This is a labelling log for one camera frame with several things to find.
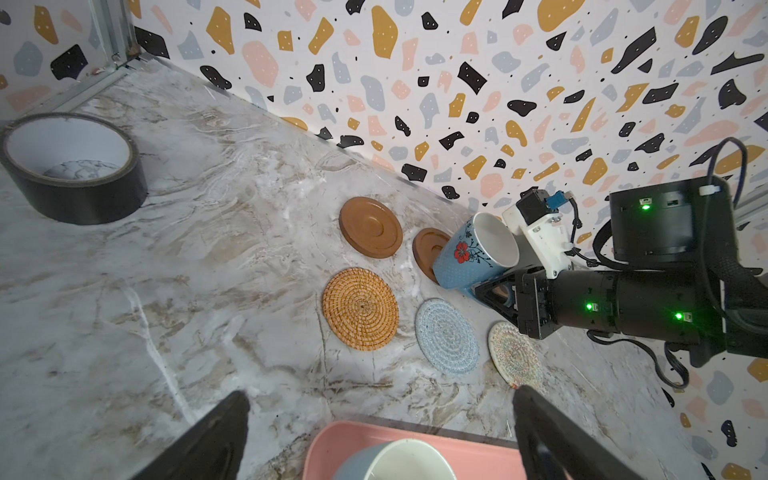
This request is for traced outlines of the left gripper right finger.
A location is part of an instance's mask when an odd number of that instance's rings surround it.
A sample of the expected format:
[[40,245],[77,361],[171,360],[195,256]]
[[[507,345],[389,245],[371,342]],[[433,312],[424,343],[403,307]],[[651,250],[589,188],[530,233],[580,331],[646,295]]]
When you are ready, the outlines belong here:
[[640,477],[533,387],[518,387],[513,410],[518,448],[528,479]]

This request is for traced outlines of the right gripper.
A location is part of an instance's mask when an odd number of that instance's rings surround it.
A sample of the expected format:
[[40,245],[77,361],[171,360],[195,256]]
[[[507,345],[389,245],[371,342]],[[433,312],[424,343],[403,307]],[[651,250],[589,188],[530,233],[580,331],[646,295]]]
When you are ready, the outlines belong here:
[[506,273],[473,287],[477,301],[506,320],[516,320],[521,333],[544,339],[561,327],[618,331],[618,274],[566,270],[549,279],[543,271]]

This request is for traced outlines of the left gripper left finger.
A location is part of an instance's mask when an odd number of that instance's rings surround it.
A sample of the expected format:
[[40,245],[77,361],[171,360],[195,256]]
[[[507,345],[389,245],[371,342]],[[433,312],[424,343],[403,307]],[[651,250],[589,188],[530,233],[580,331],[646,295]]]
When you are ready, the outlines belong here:
[[133,479],[236,479],[250,403],[233,391]]

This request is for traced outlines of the woven rattan coaster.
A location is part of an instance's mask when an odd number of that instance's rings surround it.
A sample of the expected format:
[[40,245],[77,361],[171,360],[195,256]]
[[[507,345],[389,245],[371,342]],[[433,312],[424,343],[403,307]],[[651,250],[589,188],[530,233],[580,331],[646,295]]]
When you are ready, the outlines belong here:
[[333,333],[360,351],[385,347],[399,327],[399,307],[391,288],[374,272],[359,267],[344,269],[328,282],[322,311]]

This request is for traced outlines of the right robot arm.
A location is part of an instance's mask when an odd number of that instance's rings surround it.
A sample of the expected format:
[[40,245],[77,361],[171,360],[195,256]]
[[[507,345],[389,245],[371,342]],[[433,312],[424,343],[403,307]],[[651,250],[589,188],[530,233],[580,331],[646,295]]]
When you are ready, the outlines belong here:
[[561,327],[625,334],[685,350],[695,367],[730,352],[767,354],[767,289],[739,261],[728,185],[699,177],[612,193],[593,241],[597,270],[518,269],[475,297],[531,338]]

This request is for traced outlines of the light blue mug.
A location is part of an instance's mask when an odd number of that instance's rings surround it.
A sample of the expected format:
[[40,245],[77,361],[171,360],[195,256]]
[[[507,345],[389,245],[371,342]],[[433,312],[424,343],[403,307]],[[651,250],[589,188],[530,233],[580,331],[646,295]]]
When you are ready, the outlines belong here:
[[513,233],[497,216],[479,212],[453,234],[432,269],[441,287],[468,289],[519,262],[520,249]]

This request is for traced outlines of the beige patterned round coaster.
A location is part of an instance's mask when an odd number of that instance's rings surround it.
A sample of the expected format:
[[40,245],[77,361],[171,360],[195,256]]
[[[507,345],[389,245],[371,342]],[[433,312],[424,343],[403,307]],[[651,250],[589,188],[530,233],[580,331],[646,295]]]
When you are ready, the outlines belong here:
[[529,339],[507,321],[494,323],[487,338],[490,357],[498,373],[513,389],[542,386],[542,367]]

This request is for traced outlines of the brown wooden coaster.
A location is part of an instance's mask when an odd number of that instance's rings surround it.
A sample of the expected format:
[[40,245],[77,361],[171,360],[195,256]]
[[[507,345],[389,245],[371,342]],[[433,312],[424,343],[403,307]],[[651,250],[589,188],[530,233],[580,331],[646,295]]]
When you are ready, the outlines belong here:
[[340,210],[339,225],[347,242],[367,257],[391,257],[403,241],[402,227],[395,214],[369,197],[346,201]]
[[433,283],[437,283],[433,264],[449,240],[450,236],[442,230],[425,228],[412,242],[412,252],[417,266]]

